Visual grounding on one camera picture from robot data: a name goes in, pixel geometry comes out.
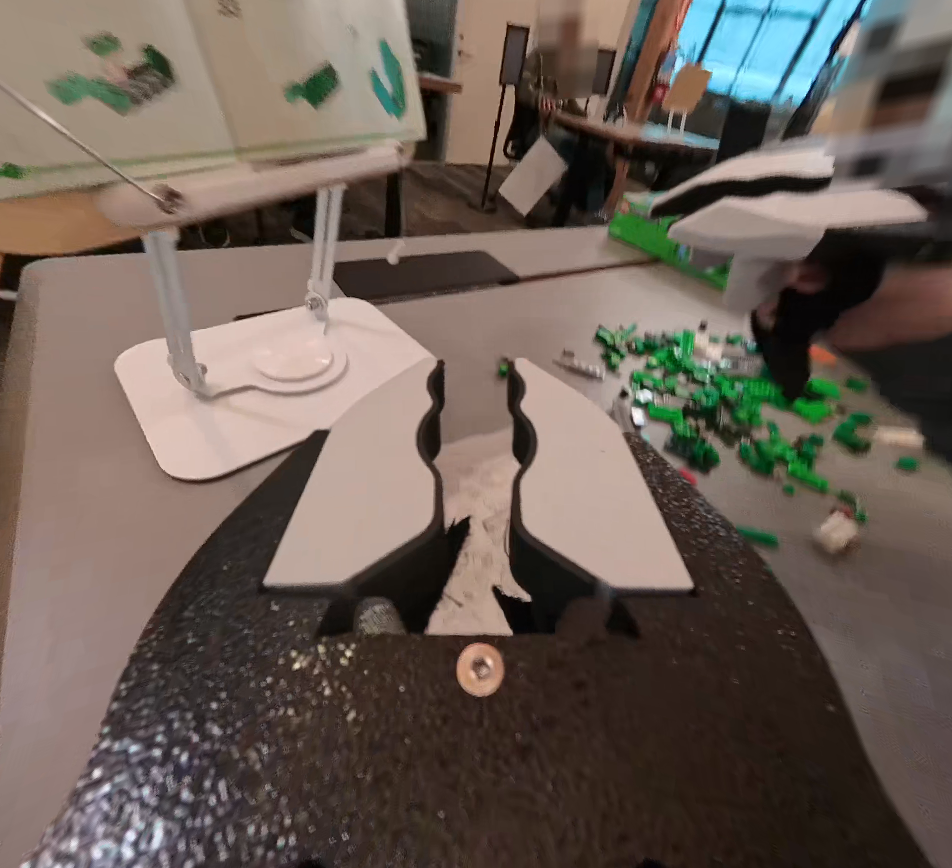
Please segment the person's right hand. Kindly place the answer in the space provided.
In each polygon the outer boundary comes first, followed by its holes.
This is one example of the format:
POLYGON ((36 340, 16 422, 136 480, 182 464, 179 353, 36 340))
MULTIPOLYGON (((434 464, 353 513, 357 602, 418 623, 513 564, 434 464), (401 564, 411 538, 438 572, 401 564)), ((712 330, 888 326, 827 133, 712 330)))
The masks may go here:
POLYGON ((785 400, 802 397, 810 382, 814 338, 869 300, 886 268, 886 256, 877 248, 851 240, 824 242, 792 262, 774 295, 754 308, 753 338, 785 400))

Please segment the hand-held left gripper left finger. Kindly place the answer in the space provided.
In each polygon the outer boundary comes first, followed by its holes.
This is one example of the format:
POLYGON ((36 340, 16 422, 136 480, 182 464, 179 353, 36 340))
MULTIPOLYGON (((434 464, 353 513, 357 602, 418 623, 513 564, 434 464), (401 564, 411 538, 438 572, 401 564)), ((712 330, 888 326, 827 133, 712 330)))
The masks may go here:
POLYGON ((458 549, 446 533, 442 446, 445 365, 423 357, 333 424, 268 565, 262 587, 328 601, 328 632, 358 604, 392 603, 423 632, 458 549))

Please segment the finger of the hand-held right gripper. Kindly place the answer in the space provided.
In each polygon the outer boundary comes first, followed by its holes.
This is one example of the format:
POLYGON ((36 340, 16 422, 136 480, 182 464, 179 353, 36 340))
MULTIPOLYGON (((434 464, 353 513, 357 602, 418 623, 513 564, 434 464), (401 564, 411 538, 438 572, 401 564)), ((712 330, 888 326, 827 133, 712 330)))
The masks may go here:
POLYGON ((723 197, 808 193, 825 189, 834 157, 824 145, 773 145, 723 160, 655 195, 649 218, 691 215, 723 197))
POLYGON ((748 258, 805 257, 830 230, 917 223, 914 198, 878 188, 724 197, 673 223, 668 237, 694 250, 748 258))

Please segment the white paper sheet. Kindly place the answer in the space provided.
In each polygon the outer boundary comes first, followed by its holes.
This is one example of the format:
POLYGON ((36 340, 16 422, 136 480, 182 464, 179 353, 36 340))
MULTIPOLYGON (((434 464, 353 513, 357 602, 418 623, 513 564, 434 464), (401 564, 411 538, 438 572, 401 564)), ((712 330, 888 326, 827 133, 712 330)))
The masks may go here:
POLYGON ((547 136, 539 136, 500 185, 497 198, 525 218, 568 169, 547 136))

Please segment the white toy brick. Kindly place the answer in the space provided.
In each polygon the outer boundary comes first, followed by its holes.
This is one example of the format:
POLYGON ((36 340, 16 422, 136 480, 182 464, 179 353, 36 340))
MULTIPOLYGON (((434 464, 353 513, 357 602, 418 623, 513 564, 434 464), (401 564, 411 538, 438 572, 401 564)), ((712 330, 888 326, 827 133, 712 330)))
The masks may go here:
POLYGON ((851 514, 832 511, 815 530, 813 543, 829 556, 841 556, 857 546, 862 528, 851 514))

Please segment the wooden side table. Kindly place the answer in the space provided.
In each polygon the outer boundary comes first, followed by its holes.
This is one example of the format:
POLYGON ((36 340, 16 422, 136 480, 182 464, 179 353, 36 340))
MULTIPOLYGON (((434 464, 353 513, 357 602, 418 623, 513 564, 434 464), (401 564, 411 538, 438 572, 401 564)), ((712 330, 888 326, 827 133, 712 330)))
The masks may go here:
POLYGON ((1 202, 1 255, 78 255, 137 241, 134 228, 105 217, 89 193, 55 193, 1 202))

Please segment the white printed paper bag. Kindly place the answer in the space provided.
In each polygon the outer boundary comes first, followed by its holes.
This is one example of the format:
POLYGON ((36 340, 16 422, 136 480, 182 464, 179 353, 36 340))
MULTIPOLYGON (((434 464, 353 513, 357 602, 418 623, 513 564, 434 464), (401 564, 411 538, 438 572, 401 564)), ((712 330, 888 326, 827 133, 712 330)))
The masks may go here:
POLYGON ((445 445, 436 459, 444 484, 446 522, 469 521, 443 595, 426 636, 510 636, 512 629, 494 596, 530 601, 509 564, 509 518, 518 469, 512 434, 476 434, 445 445))

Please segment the open instruction booklet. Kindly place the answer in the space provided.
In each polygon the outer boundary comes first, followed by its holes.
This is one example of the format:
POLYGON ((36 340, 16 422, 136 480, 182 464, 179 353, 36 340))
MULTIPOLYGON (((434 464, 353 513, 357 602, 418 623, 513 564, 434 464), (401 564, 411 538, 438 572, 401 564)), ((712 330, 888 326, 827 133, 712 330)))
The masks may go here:
POLYGON ((1 76, 140 182, 425 137, 405 0, 1 0, 1 76))

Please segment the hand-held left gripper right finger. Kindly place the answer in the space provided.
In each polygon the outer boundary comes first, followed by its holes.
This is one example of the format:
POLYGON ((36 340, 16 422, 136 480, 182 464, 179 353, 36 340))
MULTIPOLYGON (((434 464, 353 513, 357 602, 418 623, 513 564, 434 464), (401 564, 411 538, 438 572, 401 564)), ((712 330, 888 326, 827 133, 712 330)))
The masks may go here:
POLYGON ((517 626, 550 634, 578 601, 628 628, 626 604, 696 592, 619 424, 527 359, 509 364, 507 406, 518 462, 509 569, 530 598, 517 626))

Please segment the large window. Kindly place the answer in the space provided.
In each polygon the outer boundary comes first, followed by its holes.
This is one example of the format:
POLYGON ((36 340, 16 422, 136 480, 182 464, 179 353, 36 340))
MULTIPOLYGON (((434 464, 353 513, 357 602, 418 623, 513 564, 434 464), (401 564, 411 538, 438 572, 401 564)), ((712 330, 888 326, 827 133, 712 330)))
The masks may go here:
POLYGON ((719 96, 798 104, 860 1, 692 0, 675 69, 708 70, 708 90, 719 96))

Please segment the pile of green toy bricks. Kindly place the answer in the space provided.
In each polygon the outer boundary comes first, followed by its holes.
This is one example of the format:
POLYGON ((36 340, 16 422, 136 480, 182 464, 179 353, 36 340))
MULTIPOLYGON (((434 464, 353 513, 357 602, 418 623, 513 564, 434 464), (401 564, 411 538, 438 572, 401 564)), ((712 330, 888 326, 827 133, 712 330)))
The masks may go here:
POLYGON ((616 421, 642 437, 654 426, 664 429, 661 447, 679 460, 689 483, 732 456, 754 477, 778 484, 786 496, 803 492, 831 499, 828 515, 845 511, 863 530, 870 519, 866 503, 835 484, 824 462, 827 448, 871 457, 875 444, 899 446, 905 452, 894 469, 912 474, 921 468, 911 452, 922 446, 918 432, 882 425, 848 406, 846 392, 862 393, 869 386, 857 375, 842 382, 812 376, 803 396, 787 401, 754 338, 719 335, 705 320, 692 329, 668 331, 600 325, 593 343, 598 359, 591 363, 605 368, 605 378, 622 379, 612 406, 616 421))

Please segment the green toy box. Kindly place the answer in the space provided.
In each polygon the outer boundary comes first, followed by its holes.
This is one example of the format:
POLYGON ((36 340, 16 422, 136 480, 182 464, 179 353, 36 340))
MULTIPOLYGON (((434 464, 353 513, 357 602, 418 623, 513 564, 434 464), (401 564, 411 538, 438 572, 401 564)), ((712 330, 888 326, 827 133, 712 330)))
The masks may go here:
POLYGON ((716 260, 700 268, 692 264, 686 246, 675 243, 668 235, 675 217, 649 218, 653 193, 625 193, 619 200, 608 224, 613 240, 635 248, 678 272, 703 281, 723 291, 730 273, 730 259, 716 260))

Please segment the black desk panel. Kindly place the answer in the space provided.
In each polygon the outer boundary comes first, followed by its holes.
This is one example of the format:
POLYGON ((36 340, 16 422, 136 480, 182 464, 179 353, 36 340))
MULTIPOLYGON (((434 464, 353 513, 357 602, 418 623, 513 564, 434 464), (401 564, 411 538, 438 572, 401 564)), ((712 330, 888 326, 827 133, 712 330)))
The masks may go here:
POLYGON ((336 265, 334 282, 352 299, 397 303, 515 285, 520 277, 484 251, 407 255, 390 263, 384 257, 354 259, 336 265))

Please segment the black floor stand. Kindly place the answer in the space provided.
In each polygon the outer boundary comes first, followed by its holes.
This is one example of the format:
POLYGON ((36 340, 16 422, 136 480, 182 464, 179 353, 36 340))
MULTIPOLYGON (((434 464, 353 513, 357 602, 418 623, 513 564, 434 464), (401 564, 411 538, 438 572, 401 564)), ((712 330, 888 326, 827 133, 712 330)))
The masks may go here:
POLYGON ((501 65, 499 70, 498 84, 499 97, 496 109, 496 115, 493 125, 489 156, 484 170, 482 192, 478 201, 480 212, 487 213, 494 210, 494 201, 490 197, 490 183, 492 179, 492 170, 497 151, 499 133, 501 130, 504 106, 506 101, 506 91, 508 88, 518 86, 522 71, 525 66, 525 60, 528 53, 530 40, 530 28, 524 25, 506 24, 506 33, 503 44, 501 65))

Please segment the cardboard sign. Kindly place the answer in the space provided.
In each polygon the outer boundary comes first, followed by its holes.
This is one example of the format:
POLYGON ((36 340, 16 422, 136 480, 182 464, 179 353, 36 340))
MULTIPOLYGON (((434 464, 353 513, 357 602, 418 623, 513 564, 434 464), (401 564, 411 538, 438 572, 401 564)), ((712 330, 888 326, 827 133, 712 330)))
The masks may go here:
POLYGON ((685 64, 673 77, 660 101, 666 113, 665 133, 684 136, 687 117, 696 109, 708 89, 712 72, 694 64, 685 64))

